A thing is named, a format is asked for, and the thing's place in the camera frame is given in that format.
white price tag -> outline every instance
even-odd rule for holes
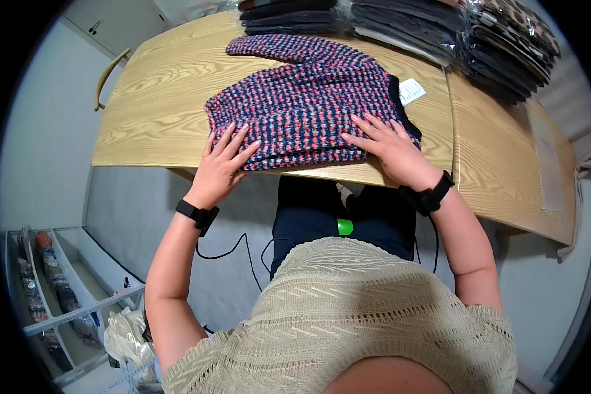
[[[425,90],[413,78],[398,83],[398,95],[403,106],[408,105],[424,94]]]

crochet top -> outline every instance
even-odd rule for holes
[[[402,356],[456,394],[512,393],[509,323],[465,306],[432,272],[369,243],[323,238],[291,250],[249,320],[189,349],[164,374],[173,393],[321,393],[372,356]]]
[[[367,136],[350,115],[373,114],[401,123],[420,148],[420,131],[403,110],[398,78],[347,45],[313,36],[268,34],[235,38],[229,55],[259,55],[293,64],[261,70],[210,98],[204,109],[221,135],[232,122],[250,125],[241,150],[261,140],[243,169],[350,162],[365,152],[340,134]]]

wooden table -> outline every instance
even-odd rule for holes
[[[159,166],[191,178],[208,136],[207,99],[244,77],[283,63],[228,56],[226,45],[243,30],[222,12],[169,30],[143,43],[118,78],[103,113],[94,166]],[[473,211],[565,244],[574,227],[574,159],[555,129],[563,175],[562,212],[542,209],[538,163],[529,125],[463,77],[421,60],[351,38],[332,38],[374,57],[390,73],[414,78],[427,92],[407,105],[422,131],[428,160],[452,173]],[[539,105],[528,105],[548,119]],[[321,164],[279,173],[359,184],[395,186],[377,159]]]
[[[572,243],[575,218],[574,154],[571,144],[535,100],[503,105],[457,73],[447,74],[454,119],[457,188],[476,215]],[[539,161],[531,117],[554,137],[562,181],[561,212],[543,210]]]
[[[235,14],[221,12],[176,27],[138,47],[110,95],[92,165],[196,168],[209,132],[206,100],[256,71],[284,64],[226,55],[226,45],[238,36],[244,32]],[[401,81],[416,79],[427,93],[406,107],[407,116],[423,134],[426,157],[451,171],[453,119],[442,71],[373,43],[333,40],[368,53]],[[361,163],[275,172],[394,186],[374,157]]]

leopard print fabric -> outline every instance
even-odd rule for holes
[[[529,37],[541,49],[560,58],[558,42],[545,23],[534,11],[519,4],[517,0],[479,0],[484,11],[493,14],[497,20],[512,26]]]

black cable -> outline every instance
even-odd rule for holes
[[[418,240],[416,239],[416,237],[414,238],[414,245],[416,245],[416,256],[418,257],[418,264],[422,265],[422,262],[420,261],[420,252],[418,251]]]
[[[267,250],[269,245],[271,245],[272,242],[276,242],[276,241],[289,241],[294,246],[294,248],[296,247],[296,244],[292,240],[290,240],[289,238],[272,238],[271,240],[269,240],[267,245],[265,245],[265,249],[263,249],[262,253],[260,253],[260,262],[263,263],[267,272],[269,272],[269,268],[267,268],[267,266],[265,265],[265,261],[263,260],[263,256],[265,255],[265,250]]]
[[[252,268],[252,275],[254,276],[254,280],[256,281],[256,285],[258,286],[258,290],[260,290],[262,292],[263,288],[260,287],[260,283],[258,283],[258,278],[256,277],[256,272],[254,272],[254,264],[252,264],[252,254],[250,253],[250,244],[248,243],[248,234],[246,232],[244,232],[243,235],[241,235],[239,240],[236,242],[236,245],[234,246],[234,248],[232,248],[229,252],[223,253],[221,256],[214,256],[214,257],[203,256],[201,253],[199,253],[199,242],[197,242],[197,244],[195,245],[195,251],[197,252],[197,256],[199,256],[201,258],[205,258],[206,260],[217,260],[218,258],[225,257],[225,256],[229,255],[230,253],[234,252],[236,247],[239,246],[239,244],[241,243],[241,240],[243,239],[243,237],[245,237],[245,246],[248,249],[248,257],[250,258],[250,268]]]
[[[435,269],[438,267],[438,251],[440,250],[440,237],[438,236],[438,229],[435,227],[433,217],[429,215],[428,218],[431,221],[431,224],[433,225],[433,231],[435,232],[435,260],[433,261],[433,273],[435,274]]]
[[[258,282],[258,278],[256,277],[256,272],[254,271],[254,264],[252,263],[252,253],[250,253],[250,244],[248,243],[248,234],[246,232],[244,232],[243,235],[241,235],[239,240],[236,242],[234,248],[232,248],[229,252],[223,253],[220,256],[207,257],[207,256],[202,255],[199,252],[199,242],[197,242],[197,244],[195,245],[195,251],[197,252],[197,256],[199,256],[201,258],[205,258],[206,260],[217,260],[218,258],[225,257],[225,256],[229,255],[230,253],[234,252],[236,250],[236,248],[239,246],[239,244],[241,243],[241,240],[243,238],[245,238],[245,248],[247,248],[248,257],[250,258],[250,268],[252,268],[252,275],[254,276],[254,280],[256,281],[256,285],[258,286],[258,290],[260,290],[262,292],[263,288],[260,287],[260,283]],[[265,255],[265,251],[267,250],[269,245],[271,245],[271,243],[274,241],[290,241],[294,246],[296,245],[293,243],[293,241],[291,241],[288,238],[272,238],[271,240],[269,240],[267,245],[265,245],[263,252],[260,254],[260,262],[263,263],[263,267],[267,270],[267,273],[269,273],[270,270],[267,267],[267,264],[265,264],[265,261],[263,260],[263,256]]]
[[[433,261],[433,273],[435,274],[435,269],[438,267],[438,250],[440,249],[440,237],[438,236],[438,229],[435,227],[435,222],[431,215],[427,216],[433,225],[433,231],[435,232],[435,260]],[[422,265],[420,261],[420,252],[418,251],[418,240],[414,238],[414,245],[416,246],[416,257],[418,257],[418,264]]]

